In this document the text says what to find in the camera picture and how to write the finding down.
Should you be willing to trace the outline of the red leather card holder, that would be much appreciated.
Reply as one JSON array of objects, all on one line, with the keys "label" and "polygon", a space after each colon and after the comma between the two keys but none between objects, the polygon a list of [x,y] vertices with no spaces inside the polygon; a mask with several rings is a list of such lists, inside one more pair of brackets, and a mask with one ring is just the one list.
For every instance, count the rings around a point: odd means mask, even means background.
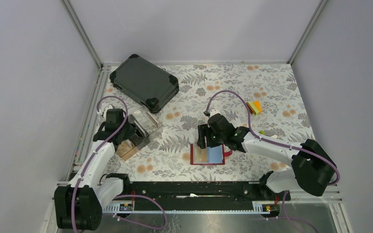
[{"label": "red leather card holder", "polygon": [[224,145],[220,145],[217,147],[207,147],[207,158],[208,162],[206,164],[195,164],[193,162],[193,152],[194,148],[198,147],[197,144],[190,144],[190,164],[191,165],[224,165],[225,164],[225,159],[232,155],[233,151],[225,150]]}]

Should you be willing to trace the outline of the gold credit card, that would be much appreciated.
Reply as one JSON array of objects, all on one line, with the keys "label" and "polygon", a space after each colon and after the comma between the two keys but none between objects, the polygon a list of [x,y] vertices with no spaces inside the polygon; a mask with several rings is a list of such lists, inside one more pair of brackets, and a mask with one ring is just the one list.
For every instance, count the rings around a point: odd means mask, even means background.
[{"label": "gold credit card", "polygon": [[201,149],[200,147],[194,148],[193,162],[195,164],[206,164],[208,162],[207,149]]}]

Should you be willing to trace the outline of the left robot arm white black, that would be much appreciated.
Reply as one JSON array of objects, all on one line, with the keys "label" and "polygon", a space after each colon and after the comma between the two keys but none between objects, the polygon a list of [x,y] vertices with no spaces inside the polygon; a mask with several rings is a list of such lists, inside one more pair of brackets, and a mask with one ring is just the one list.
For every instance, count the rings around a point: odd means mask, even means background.
[{"label": "left robot arm white black", "polygon": [[94,231],[108,203],[115,196],[124,200],[131,194],[130,185],[118,175],[106,178],[103,184],[99,181],[118,146],[129,140],[138,126],[132,115],[119,108],[107,110],[104,118],[80,170],[66,186],[59,186],[54,192],[56,223],[60,229]]}]

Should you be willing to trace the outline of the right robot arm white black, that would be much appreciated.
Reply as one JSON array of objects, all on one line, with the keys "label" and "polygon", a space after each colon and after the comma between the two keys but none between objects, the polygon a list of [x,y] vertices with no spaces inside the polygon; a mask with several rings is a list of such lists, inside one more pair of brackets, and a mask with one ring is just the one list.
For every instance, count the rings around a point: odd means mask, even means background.
[{"label": "right robot arm white black", "polygon": [[198,126],[197,145],[201,149],[224,145],[232,151],[262,155],[289,166],[260,178],[259,193],[266,200],[295,189],[321,197],[336,181],[337,166],[317,141],[294,143],[252,133],[248,127],[235,127],[220,113],[212,114],[206,124]]}]

